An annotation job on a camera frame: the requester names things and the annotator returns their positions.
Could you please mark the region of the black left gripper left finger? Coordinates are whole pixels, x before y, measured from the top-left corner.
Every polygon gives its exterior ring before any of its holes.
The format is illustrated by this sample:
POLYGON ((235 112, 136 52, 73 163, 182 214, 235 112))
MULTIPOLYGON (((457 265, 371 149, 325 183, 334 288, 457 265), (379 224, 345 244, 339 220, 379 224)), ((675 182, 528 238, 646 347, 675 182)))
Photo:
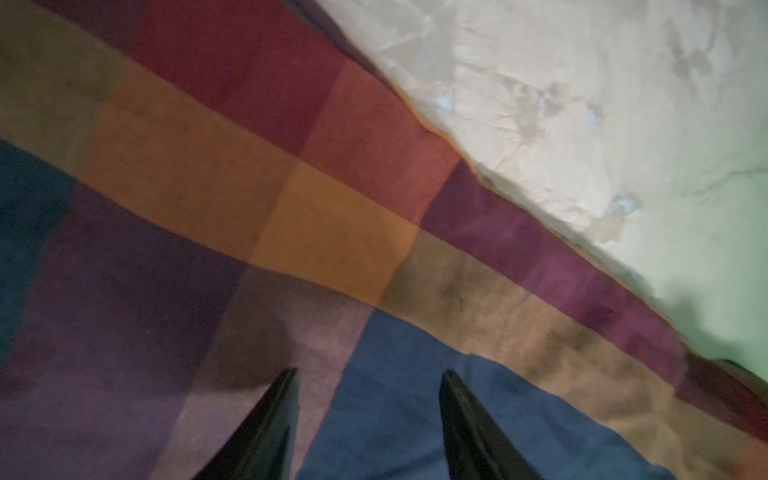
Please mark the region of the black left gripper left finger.
POLYGON ((288 479, 299 416, 300 377, 282 371, 197 479, 288 479))

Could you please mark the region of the plaid long sleeve shirt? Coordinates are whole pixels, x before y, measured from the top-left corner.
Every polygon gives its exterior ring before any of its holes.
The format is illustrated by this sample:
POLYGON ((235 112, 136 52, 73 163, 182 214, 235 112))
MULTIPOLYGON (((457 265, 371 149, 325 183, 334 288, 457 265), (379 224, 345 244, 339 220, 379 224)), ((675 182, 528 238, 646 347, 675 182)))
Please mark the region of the plaid long sleeve shirt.
POLYGON ((549 479, 763 479, 767 407, 275 1, 1 5, 1 475, 444 479, 464 379, 549 479))

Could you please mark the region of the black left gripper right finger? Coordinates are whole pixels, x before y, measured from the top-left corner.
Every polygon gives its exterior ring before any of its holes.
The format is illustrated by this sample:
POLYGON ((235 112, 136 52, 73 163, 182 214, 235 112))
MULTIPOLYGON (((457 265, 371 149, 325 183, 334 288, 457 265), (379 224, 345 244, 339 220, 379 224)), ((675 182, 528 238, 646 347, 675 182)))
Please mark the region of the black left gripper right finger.
POLYGON ((453 370, 442 375, 439 404, 452 479, 535 480, 541 477, 453 370))

